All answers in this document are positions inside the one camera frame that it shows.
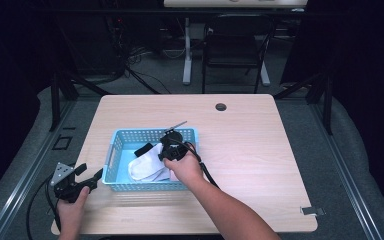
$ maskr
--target white cloth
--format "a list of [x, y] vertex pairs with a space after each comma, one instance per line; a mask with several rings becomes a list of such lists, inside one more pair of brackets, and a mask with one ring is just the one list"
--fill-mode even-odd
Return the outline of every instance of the white cloth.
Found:
[[170, 170], [158, 158], [163, 145], [158, 143], [151, 150], [129, 163], [129, 174], [133, 180], [153, 182], [170, 178]]

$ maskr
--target skin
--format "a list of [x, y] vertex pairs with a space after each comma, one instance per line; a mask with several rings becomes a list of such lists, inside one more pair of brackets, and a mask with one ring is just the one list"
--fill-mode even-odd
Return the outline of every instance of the skin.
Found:
[[[195, 195], [224, 239], [280, 239], [250, 207], [205, 180], [191, 152], [180, 161], [164, 159], [164, 164]], [[75, 203], [58, 202], [60, 240], [78, 239], [88, 195], [89, 188], [84, 187]]]

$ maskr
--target blue plastic basket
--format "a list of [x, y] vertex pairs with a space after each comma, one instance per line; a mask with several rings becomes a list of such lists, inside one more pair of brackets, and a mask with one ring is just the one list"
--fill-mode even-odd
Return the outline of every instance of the blue plastic basket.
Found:
[[[113, 191], [175, 191], [186, 190], [179, 181], [162, 180], [140, 182], [133, 180], [128, 173], [128, 165], [136, 156], [134, 152], [146, 143], [160, 142], [165, 129], [118, 129], [114, 132], [104, 165], [102, 182]], [[176, 128], [184, 141], [191, 142], [198, 151], [198, 133], [195, 128]]]

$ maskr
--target office chair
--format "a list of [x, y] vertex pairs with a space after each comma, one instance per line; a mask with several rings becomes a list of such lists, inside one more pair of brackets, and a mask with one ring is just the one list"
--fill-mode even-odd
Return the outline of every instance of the office chair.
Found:
[[207, 85], [207, 67], [248, 69], [245, 75], [250, 69], [258, 69], [254, 85], [257, 93], [264, 54], [273, 33], [274, 21], [261, 14], [222, 14], [211, 18], [204, 27], [202, 93]]

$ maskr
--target human hand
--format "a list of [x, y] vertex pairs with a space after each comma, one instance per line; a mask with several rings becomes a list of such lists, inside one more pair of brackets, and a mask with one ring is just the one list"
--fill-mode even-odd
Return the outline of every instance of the human hand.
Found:
[[84, 206], [89, 196], [90, 189], [85, 186], [75, 203], [65, 200], [58, 201], [58, 214], [61, 221], [61, 233], [59, 239], [77, 239], [84, 214]]
[[170, 161], [167, 158], [164, 158], [164, 165], [172, 170], [177, 179], [187, 187], [198, 180], [204, 179], [198, 160], [191, 151], [188, 151], [179, 161]]

